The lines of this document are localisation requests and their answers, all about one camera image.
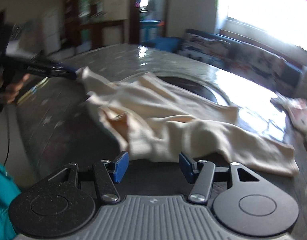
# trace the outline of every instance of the teal sleeve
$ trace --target teal sleeve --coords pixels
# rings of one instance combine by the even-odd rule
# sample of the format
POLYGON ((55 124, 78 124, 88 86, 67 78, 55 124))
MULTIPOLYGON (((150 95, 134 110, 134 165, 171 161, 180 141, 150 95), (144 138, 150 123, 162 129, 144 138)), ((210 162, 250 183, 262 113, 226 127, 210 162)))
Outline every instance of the teal sleeve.
POLYGON ((16 236, 8 217, 8 208, 19 194, 19 188, 0 164, 0 240, 11 240, 16 236))

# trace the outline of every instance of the table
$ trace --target table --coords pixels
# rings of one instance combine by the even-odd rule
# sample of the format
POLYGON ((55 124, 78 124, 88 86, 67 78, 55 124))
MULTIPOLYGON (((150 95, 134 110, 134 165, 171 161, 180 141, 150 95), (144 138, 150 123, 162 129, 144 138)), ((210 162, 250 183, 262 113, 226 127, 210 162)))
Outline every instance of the table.
POLYGON ((163 21, 156 20, 142 20, 140 21, 140 29, 144 30, 144 38, 142 42, 150 40, 149 30, 156 29, 157 35, 159 35, 158 28, 164 24, 163 21))
MULTIPOLYGON (((109 46, 78 55, 64 63, 77 68, 88 65, 92 71, 110 81, 152 71, 157 75, 194 79, 201 85, 221 89, 232 103, 241 107, 240 127, 295 147, 299 176, 288 178, 264 172, 259 174, 297 200, 300 216, 292 235, 295 239, 307 240, 307 143, 292 128, 286 114, 270 103, 275 96, 273 92, 216 67, 143 46, 109 46)), ((85 99, 82 84, 54 78, 17 107, 23 143, 40 177, 64 163, 91 165, 101 159, 113 159, 119 152, 114 137, 89 118, 84 107, 85 99)), ((219 166, 228 165, 217 154, 206 159, 219 166)), ((157 195, 157 192, 159 195, 187 195, 191 188, 177 163, 151 163, 147 160, 131 162, 123 181, 117 185, 122 197, 126 194, 157 195)), ((212 197, 224 189, 225 185, 217 183, 212 197)))

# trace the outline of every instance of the person's hand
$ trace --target person's hand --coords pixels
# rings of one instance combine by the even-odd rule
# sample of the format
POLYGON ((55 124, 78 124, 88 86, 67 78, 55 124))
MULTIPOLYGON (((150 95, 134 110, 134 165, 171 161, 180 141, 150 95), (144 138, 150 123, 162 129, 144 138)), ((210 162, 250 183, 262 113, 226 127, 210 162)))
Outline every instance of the person's hand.
MULTIPOLYGON (((29 79, 30 75, 25 74, 23 78, 18 83, 9 84, 6 87, 6 91, 0 93, 0 103, 6 105, 12 103, 16 96, 19 94, 19 90, 23 87, 24 82, 29 79)), ((3 84, 2 76, 0 75, 0 87, 3 84)))

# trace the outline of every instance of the cream towel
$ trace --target cream towel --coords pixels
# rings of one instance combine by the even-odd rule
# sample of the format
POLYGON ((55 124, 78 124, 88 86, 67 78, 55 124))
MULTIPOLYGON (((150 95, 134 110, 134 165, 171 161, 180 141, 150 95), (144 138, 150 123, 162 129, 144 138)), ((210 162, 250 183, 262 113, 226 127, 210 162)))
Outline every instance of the cream towel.
POLYGON ((181 151, 193 158, 217 152, 256 170, 299 173, 291 145, 234 125, 238 107, 220 106, 152 73, 130 84, 109 82, 85 68, 82 80, 91 117, 113 133, 131 160, 178 162, 181 151))

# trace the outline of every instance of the gray ribbed plate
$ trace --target gray ribbed plate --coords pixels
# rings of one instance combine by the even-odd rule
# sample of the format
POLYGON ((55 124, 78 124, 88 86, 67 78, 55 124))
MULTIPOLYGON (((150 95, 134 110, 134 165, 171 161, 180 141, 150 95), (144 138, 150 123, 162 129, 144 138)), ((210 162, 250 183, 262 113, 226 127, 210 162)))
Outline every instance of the gray ribbed plate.
MULTIPOLYGON (((15 240, 31 238, 18 235, 15 240)), ((117 205, 103 206, 84 229, 67 240, 242 240, 224 229, 210 211, 182 196, 127 196, 117 205)), ((292 240, 288 234, 277 240, 292 240)))

